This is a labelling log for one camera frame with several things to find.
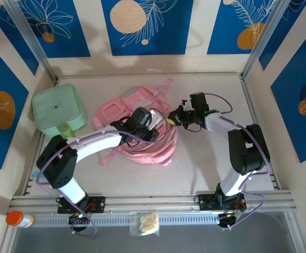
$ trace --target orange circle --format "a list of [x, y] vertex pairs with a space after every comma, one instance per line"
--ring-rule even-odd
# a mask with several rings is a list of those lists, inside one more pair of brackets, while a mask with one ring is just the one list
[[23, 213], [20, 211], [12, 211], [6, 216], [5, 221], [8, 225], [17, 226], [23, 220]]
[[0, 0], [0, 5], [4, 5], [3, 0]]
[[261, 31], [264, 27], [263, 23], [257, 23], [253, 26], [246, 28], [240, 33], [237, 39], [237, 46], [240, 49], [249, 50], [253, 49], [256, 40], [259, 38]]
[[299, 113], [303, 116], [306, 115], [306, 100], [303, 100], [299, 103]]
[[48, 43], [52, 43], [55, 41], [55, 37], [53, 36], [53, 34], [48, 33], [48, 32], [43, 33], [42, 38]]
[[9, 93], [0, 91], [0, 129], [9, 129], [14, 123], [16, 107]]

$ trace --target beige circle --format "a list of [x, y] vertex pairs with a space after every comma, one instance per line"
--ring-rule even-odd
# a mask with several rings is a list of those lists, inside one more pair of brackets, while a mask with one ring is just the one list
[[[18, 2], [18, 1], [20, 1], [20, 0], [15, 0], [15, 2]], [[3, 0], [0, 0], [0, 5], [3, 5], [4, 3], [3, 3]]]
[[133, 0], [121, 0], [110, 12], [111, 23], [120, 33], [135, 33], [146, 24], [146, 14]]
[[145, 46], [145, 45], [147, 45], [147, 44], [148, 44], [148, 40], [142, 40], [142, 41], [141, 41], [141, 43], [142, 43], [142, 45], [144, 45], [144, 46]]
[[225, 5], [232, 4], [235, 0], [222, 0]]

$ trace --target wall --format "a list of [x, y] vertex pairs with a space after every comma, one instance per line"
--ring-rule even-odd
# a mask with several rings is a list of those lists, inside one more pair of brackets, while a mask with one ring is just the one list
[[[21, 0], [17, 3], [55, 73], [64, 76], [240, 72], [275, 2]], [[263, 14], [256, 15], [261, 9]]]
[[[306, 7], [267, 68], [263, 70], [260, 63], [257, 63], [251, 75], [247, 78], [247, 84], [269, 147], [272, 163], [283, 186], [291, 190], [306, 228], [306, 161], [300, 163], [298, 159], [270, 88], [305, 39]], [[289, 86], [294, 87], [295, 85], [302, 85], [302, 83], [294, 80], [290, 82]], [[285, 89], [282, 92], [291, 97], [291, 94]], [[295, 112], [298, 109], [297, 105], [293, 108]]]
[[[25, 64], [16, 49], [9, 42], [7, 37], [0, 29], [0, 57], [5, 64], [17, 76], [19, 81], [28, 91], [26, 102], [22, 108], [22, 113], [18, 125], [14, 132], [7, 156], [0, 169], [0, 234], [5, 224], [5, 214], [11, 197], [16, 192], [21, 182], [24, 169], [28, 166], [32, 146], [36, 141], [36, 128], [32, 122], [32, 111], [30, 108], [31, 97], [35, 91], [39, 91], [53, 86], [53, 82], [39, 66], [35, 75]], [[17, 113], [18, 95], [14, 97]]]

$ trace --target plastic bag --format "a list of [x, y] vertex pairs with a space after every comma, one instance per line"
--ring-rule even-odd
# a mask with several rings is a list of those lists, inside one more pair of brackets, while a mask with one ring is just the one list
[[158, 212], [131, 212], [131, 236], [159, 235], [159, 227]]

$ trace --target aluminum frame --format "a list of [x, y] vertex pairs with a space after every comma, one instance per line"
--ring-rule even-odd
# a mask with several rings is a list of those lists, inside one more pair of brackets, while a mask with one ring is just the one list
[[[200, 212], [199, 206], [194, 202], [195, 194], [133, 194], [128, 196], [116, 195], [107, 196], [104, 213], [93, 214], [92, 218], [118, 219], [130, 214], [131, 211], [157, 210], [165, 217], [191, 217], [201, 215], [212, 216], [218, 212]], [[266, 202], [259, 209], [260, 212], [284, 212], [287, 218], [288, 227], [297, 252], [306, 252], [306, 238], [299, 226], [296, 206], [289, 190], [275, 190], [258, 192], [266, 198]], [[58, 196], [14, 196], [9, 211], [20, 210], [28, 212], [41, 220], [63, 220], [69, 215], [57, 214], [58, 204], [55, 202]], [[247, 212], [250, 212], [260, 204], [260, 199], [254, 196], [246, 196]], [[0, 247], [0, 252], [11, 252], [15, 240], [17, 228], [5, 227], [5, 235]]]
[[29, 46], [38, 62], [44, 67], [44, 70], [49, 75], [49, 77], [53, 81], [56, 81], [57, 77], [47, 60], [47, 56], [38, 39], [36, 38], [36, 35], [33, 33], [31, 27], [29, 26], [18, 3], [15, 0], [3, 0], [3, 3], [6, 11], [8, 12], [12, 21], [15, 23], [17, 29], [21, 33], [23, 39]]
[[290, 1], [291, 0], [280, 0], [276, 3], [274, 10], [271, 12], [264, 29], [262, 29], [262, 33], [256, 41], [247, 63], [241, 72], [243, 79], [247, 78], [251, 69], [259, 60], [260, 55], [262, 54]]
[[[246, 101], [247, 101], [247, 105], [249, 107], [249, 111], [250, 111], [252, 119], [253, 119], [253, 122], [256, 123], [256, 124], [259, 124], [259, 116], [257, 114], [257, 111], [256, 111], [255, 107], [254, 107], [254, 101], [252, 99], [252, 96], [250, 95], [247, 80], [244, 79], [240, 75], [240, 82], [241, 82], [241, 86], [242, 86], [244, 96], [245, 96]], [[272, 166], [271, 162], [269, 163], [269, 165], [270, 165], [270, 168], [271, 168], [270, 176], [272, 177], [272, 181], [273, 181], [273, 184], [274, 184], [274, 189], [281, 190], [282, 187], [281, 187], [281, 183], [279, 181], [278, 174], [277, 174], [276, 170], [274, 169], [274, 167]]]

